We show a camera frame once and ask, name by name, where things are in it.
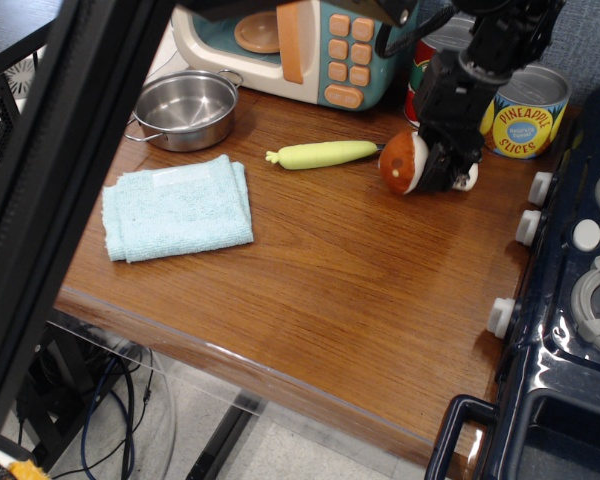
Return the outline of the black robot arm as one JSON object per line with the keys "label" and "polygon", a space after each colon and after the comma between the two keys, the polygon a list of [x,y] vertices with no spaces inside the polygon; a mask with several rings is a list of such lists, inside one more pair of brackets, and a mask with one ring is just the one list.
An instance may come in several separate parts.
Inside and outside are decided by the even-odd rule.
{"label": "black robot arm", "polygon": [[246,92],[222,150],[247,169],[252,244],[140,264],[104,249],[100,187],[181,157],[122,137],[169,1],[69,1],[0,173],[0,429],[52,309],[411,455],[448,401],[493,399],[485,330],[528,254],[513,240],[553,158],[487,155],[476,188],[390,194],[371,163],[284,172],[275,142],[386,139],[388,105],[356,114]]}

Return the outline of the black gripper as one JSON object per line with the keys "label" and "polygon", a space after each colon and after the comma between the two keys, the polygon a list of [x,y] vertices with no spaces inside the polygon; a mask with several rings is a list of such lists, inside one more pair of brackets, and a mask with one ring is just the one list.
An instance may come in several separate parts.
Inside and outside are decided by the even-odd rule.
{"label": "black gripper", "polygon": [[419,191],[470,191],[475,186],[484,144],[480,126],[497,90],[510,78],[509,69],[489,71],[466,51],[433,55],[413,101],[419,135],[428,145]]}

